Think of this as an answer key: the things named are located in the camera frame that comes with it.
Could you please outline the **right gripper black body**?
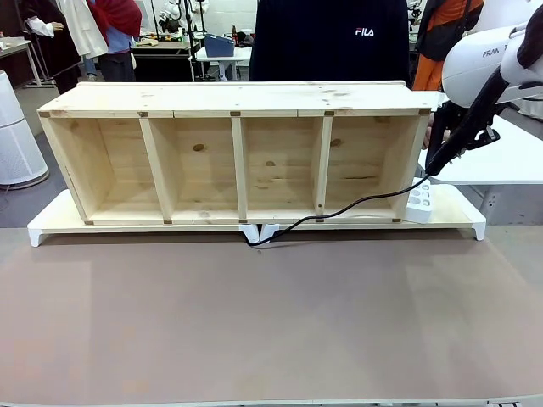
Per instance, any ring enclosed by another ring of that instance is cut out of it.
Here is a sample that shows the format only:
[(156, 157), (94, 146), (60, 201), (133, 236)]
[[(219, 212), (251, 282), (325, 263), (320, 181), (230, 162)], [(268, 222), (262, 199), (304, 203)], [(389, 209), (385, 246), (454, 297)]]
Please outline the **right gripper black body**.
[(473, 150), (497, 141), (488, 130), (501, 105), (474, 104), (463, 108), (451, 101), (436, 111), (436, 157), (455, 158), (464, 150)]

